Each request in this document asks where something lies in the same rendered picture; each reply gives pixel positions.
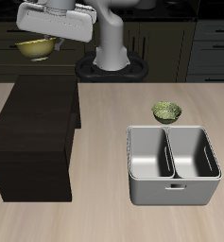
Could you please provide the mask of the dark kitchen cupboards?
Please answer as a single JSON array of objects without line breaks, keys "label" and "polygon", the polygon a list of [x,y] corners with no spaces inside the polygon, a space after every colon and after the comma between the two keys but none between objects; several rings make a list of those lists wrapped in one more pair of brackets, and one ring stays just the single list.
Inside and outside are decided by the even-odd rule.
[{"label": "dark kitchen cupboards", "polygon": [[[152,10],[115,9],[124,21],[124,46],[148,64],[146,82],[184,82],[197,20],[192,8],[202,0],[158,0]],[[99,46],[99,26],[89,43],[65,41],[47,60],[33,62],[20,54],[18,42],[40,39],[21,31],[16,15],[22,0],[0,0],[0,82],[20,75],[73,75],[76,62]]]}]

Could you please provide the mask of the dark wooden cabinet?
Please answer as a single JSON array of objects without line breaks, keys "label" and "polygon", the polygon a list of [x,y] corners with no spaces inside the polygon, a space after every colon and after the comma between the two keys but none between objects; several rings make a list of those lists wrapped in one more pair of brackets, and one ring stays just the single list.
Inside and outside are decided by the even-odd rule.
[{"label": "dark wooden cabinet", "polygon": [[75,76],[19,76],[0,113],[3,201],[71,201],[69,164],[80,127]]}]

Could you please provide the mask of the green patterned bowl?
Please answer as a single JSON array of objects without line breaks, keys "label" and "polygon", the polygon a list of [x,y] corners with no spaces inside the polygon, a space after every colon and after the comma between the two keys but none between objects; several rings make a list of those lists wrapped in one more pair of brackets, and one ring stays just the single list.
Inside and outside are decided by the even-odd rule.
[{"label": "green patterned bowl", "polygon": [[161,101],[153,105],[152,112],[157,121],[162,124],[172,124],[181,116],[182,109],[176,103]]}]

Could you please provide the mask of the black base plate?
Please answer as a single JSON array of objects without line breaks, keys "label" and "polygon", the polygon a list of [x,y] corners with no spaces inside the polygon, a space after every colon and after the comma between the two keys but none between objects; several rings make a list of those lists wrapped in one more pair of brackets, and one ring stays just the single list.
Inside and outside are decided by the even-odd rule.
[{"label": "black base plate", "polygon": [[76,64],[76,75],[86,83],[139,83],[148,74],[148,65],[137,52],[129,51],[130,64],[118,71],[105,71],[94,65],[96,53],[88,51]]}]

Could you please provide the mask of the white two-bin basket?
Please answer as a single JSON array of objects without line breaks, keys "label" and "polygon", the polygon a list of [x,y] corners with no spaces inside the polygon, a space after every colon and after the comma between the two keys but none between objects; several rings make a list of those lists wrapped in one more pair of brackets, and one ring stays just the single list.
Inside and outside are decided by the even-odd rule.
[{"label": "white two-bin basket", "polygon": [[127,154],[135,205],[206,205],[222,178],[201,126],[130,126]]}]

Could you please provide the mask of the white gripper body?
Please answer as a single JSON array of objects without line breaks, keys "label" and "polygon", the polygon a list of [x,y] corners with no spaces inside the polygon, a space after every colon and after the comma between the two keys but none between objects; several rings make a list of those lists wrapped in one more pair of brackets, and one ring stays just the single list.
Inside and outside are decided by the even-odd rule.
[{"label": "white gripper body", "polygon": [[92,39],[96,11],[75,1],[25,1],[18,8],[21,30],[88,43]]}]

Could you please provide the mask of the yellow bowl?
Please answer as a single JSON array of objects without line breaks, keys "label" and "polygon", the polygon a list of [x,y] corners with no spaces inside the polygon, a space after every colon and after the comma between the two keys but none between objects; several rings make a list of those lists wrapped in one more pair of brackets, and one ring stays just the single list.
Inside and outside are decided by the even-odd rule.
[{"label": "yellow bowl", "polygon": [[16,46],[24,57],[32,61],[44,61],[47,60],[48,56],[53,52],[55,40],[55,38],[49,40],[40,39],[17,43]]}]

